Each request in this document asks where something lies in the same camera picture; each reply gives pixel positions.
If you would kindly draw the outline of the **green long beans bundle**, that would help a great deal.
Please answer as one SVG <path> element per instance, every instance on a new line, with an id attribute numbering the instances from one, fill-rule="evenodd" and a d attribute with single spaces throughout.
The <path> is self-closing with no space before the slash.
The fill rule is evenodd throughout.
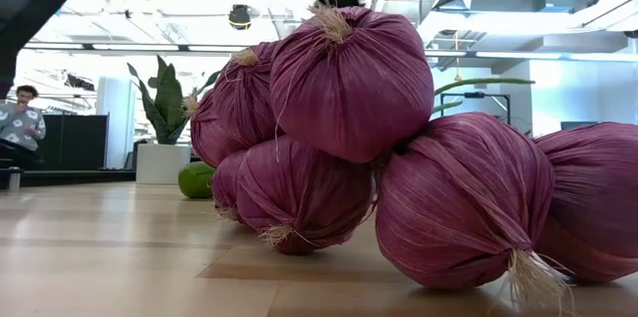
<path id="1" fill-rule="evenodd" d="M 468 80 L 460 80 L 454 81 L 453 83 L 443 85 L 437 89 L 435 89 L 435 96 L 440 96 L 443 92 L 451 90 L 453 88 L 475 85 L 479 83 L 485 84 L 517 84 L 517 85 L 532 85 L 535 84 L 535 81 L 518 79 L 518 78 L 484 78 L 484 79 L 468 79 Z M 449 103 L 449 104 L 440 104 L 434 107 L 433 113 L 441 113 L 445 109 L 450 109 L 461 105 L 461 102 Z"/>

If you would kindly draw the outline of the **black ceiling lamp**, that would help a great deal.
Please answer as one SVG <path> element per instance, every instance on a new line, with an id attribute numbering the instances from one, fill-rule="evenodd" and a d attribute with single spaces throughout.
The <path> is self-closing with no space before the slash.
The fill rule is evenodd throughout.
<path id="1" fill-rule="evenodd" d="M 244 4 L 233 5 L 228 14 L 228 23 L 235 30 L 248 30 L 251 26 L 248 6 Z"/>

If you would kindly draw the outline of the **purple onion braid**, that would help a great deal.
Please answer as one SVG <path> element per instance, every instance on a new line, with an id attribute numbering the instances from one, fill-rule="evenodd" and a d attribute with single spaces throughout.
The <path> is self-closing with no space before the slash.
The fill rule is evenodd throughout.
<path id="1" fill-rule="evenodd" d="M 516 303 L 545 304 L 638 272 L 638 126 L 531 138 L 446 115 L 440 93 L 403 16 L 317 5 L 183 105 L 216 208 L 282 253 L 343 243 L 374 213 L 381 253 L 430 289 L 506 276 Z"/>

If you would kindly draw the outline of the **green snake plant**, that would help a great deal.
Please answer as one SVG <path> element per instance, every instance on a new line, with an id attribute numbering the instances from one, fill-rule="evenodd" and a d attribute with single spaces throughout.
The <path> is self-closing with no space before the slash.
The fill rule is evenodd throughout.
<path id="1" fill-rule="evenodd" d="M 132 64 L 127 63 L 127 67 L 137 80 L 135 85 L 141 92 L 145 114 L 155 130 L 157 142 L 160 145 L 173 146 L 192 115 L 197 97 L 217 81 L 219 71 L 212 73 L 201 87 L 195 87 L 184 95 L 174 65 L 168 64 L 161 56 L 157 56 L 157 62 L 154 97 L 149 91 L 151 82 L 145 83 Z"/>

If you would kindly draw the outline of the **green lime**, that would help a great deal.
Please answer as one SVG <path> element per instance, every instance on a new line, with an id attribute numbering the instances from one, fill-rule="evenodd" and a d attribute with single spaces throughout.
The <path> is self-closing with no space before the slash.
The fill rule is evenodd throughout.
<path id="1" fill-rule="evenodd" d="M 210 198 L 210 182 L 215 168 L 203 161 L 185 165 L 178 173 L 177 183 L 181 193 L 188 198 Z"/>

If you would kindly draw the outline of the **white planter pot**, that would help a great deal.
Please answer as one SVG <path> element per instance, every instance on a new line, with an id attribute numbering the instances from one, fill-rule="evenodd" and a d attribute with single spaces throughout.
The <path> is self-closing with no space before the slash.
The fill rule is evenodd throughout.
<path id="1" fill-rule="evenodd" d="M 137 184 L 177 184 L 179 171 L 190 162 L 190 146 L 139 145 Z"/>

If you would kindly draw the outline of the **white round column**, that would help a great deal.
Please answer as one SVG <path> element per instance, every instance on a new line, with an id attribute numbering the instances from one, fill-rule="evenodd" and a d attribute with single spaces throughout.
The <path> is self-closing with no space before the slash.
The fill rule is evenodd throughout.
<path id="1" fill-rule="evenodd" d="M 133 150 L 136 91 L 130 79 L 101 77 L 96 113 L 108 117 L 107 168 L 124 168 Z"/>

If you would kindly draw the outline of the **black partition panel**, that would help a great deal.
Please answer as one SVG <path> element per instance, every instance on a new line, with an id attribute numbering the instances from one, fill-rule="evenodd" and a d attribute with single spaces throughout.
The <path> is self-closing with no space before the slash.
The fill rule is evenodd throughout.
<path id="1" fill-rule="evenodd" d="M 97 170 L 105 166 L 108 122 L 102 115 L 45 115 L 39 142 L 44 170 Z"/>

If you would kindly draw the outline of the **person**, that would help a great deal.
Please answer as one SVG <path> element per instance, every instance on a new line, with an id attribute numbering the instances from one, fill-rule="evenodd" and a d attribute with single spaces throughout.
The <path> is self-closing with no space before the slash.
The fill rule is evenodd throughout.
<path id="1" fill-rule="evenodd" d="M 0 104 L 0 140 L 31 152 L 38 149 L 38 141 L 46 136 L 43 114 L 30 106 L 38 96 L 35 87 L 23 85 L 16 89 L 16 103 Z"/>

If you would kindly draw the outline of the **black metal frame stand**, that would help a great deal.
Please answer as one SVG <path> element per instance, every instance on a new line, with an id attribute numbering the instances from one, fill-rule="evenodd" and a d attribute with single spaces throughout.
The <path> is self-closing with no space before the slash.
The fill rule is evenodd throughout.
<path id="1" fill-rule="evenodd" d="M 497 117 L 501 122 L 511 124 L 511 98 L 504 94 L 486 94 L 482 92 L 466 93 L 440 93 L 439 105 L 435 106 L 435 113 L 441 117 L 445 115 L 445 110 L 460 106 L 465 100 L 485 100 L 490 99 L 496 103 L 503 111 L 503 117 Z"/>

